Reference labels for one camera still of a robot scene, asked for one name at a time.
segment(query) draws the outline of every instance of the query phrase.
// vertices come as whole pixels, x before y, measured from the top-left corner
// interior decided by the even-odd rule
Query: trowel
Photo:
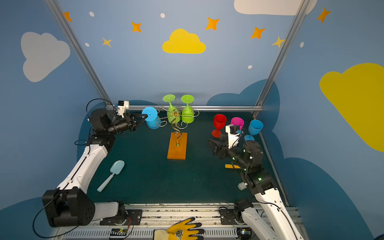
[[[98,192],[101,192],[104,188],[105,188],[105,186],[109,183],[109,181],[112,179],[112,177],[115,175],[115,174],[119,174],[120,172],[121,172],[121,170],[122,170],[122,168],[124,167],[124,165],[125,165],[125,162],[124,161],[122,161],[122,160],[118,160],[118,161],[116,161],[113,165],[112,165],[112,167],[111,167],[111,169],[110,169],[110,171],[111,171],[111,175],[100,185],[100,187],[98,187],[97,188],[97,191]]]

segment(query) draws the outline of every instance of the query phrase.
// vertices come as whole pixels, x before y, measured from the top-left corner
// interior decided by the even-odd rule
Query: table
[[[225,169],[224,164],[230,164],[230,159],[214,157],[208,144],[208,139],[215,139],[211,132],[218,113],[227,117],[227,124],[233,117],[242,118],[244,130],[248,132],[250,112],[200,112],[182,131],[188,133],[186,160],[167,159],[169,139],[174,131],[169,123],[155,130],[143,123],[134,132],[115,135],[113,148],[93,176],[87,195],[94,202],[123,201],[125,204],[224,203],[251,199],[248,190],[240,191],[237,187],[241,182],[240,170]],[[165,112],[159,113],[160,117],[165,115]],[[255,140],[263,148],[258,135]],[[117,160],[125,162],[121,173],[114,176],[102,192],[96,191],[111,174],[109,169]],[[275,177],[265,154],[263,166]]]

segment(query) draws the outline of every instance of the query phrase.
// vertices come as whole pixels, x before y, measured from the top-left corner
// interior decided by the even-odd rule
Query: wooden base
[[[168,159],[174,160],[185,160],[187,154],[187,136],[188,133],[182,132],[181,137],[179,138],[179,146],[177,146],[177,137],[179,135],[172,132],[170,134],[169,149],[168,149]]]

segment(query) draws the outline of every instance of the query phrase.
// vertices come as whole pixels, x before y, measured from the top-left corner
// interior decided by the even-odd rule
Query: yellow glove
[[[194,220],[195,218],[191,217],[173,225],[168,230],[155,230],[153,240],[203,240],[203,236],[195,235],[203,234],[204,229],[192,229],[201,227],[201,223],[188,224]]]

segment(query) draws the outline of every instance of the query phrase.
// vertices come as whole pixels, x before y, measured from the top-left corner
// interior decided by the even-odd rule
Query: yellow cloud
[[[169,41],[163,43],[163,51],[166,53],[203,53],[207,47],[200,42],[199,37],[184,29],[176,29],[169,37]]]
[[[384,152],[384,67],[363,63],[329,72],[320,88],[364,142]]]

